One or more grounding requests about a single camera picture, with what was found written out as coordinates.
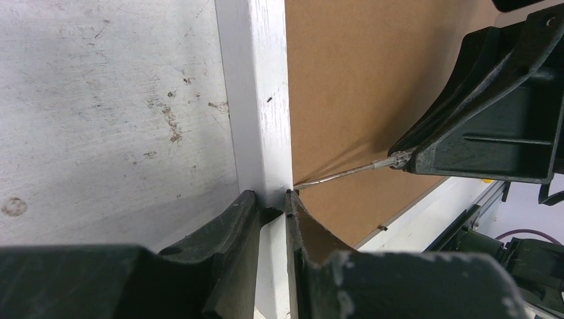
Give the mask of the clear handle screwdriver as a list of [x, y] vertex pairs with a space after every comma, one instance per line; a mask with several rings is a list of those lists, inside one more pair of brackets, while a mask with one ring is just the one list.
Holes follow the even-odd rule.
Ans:
[[335, 179], [339, 179], [342, 177], [346, 177], [355, 173], [359, 173], [362, 171], [367, 171], [367, 170], [374, 170], [374, 169], [381, 169], [381, 168], [386, 168], [386, 167], [390, 167], [393, 169], [401, 169], [403, 168], [410, 160], [410, 158], [412, 157], [412, 153], [414, 151], [414, 148], [406, 150], [406, 151], [397, 151], [392, 153], [390, 156], [386, 157], [386, 158], [382, 158], [382, 159], [377, 159], [374, 160], [366, 165], [362, 165], [359, 167], [354, 167], [352, 169], [348, 169], [346, 171], [341, 171], [339, 173], [335, 173], [332, 175], [328, 175], [319, 179], [315, 179], [312, 181], [306, 181], [303, 183], [298, 183], [296, 185], [293, 186], [294, 190], [302, 190], [314, 185], [318, 185], [321, 183], [325, 183], [328, 181], [332, 181]]

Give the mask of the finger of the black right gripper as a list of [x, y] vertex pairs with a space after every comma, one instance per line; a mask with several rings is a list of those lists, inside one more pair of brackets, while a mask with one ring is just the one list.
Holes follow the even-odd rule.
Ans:
[[563, 5], [468, 33], [444, 89], [391, 148], [404, 171], [549, 183], [563, 147]]

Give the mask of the white picture frame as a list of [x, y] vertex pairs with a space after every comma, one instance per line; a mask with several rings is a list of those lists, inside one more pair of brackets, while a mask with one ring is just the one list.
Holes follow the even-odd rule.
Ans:
[[240, 190], [368, 163], [425, 113], [491, 1], [217, 1]]

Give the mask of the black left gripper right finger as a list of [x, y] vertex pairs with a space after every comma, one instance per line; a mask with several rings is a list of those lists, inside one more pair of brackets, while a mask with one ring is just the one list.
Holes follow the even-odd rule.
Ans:
[[362, 253], [285, 195], [292, 318], [525, 318], [510, 275], [466, 253]]

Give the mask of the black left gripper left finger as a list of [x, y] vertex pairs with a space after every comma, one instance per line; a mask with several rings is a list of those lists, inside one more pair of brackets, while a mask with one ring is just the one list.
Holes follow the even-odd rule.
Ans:
[[261, 228], [253, 191], [153, 253], [139, 245], [1, 249], [2, 318], [252, 318]]

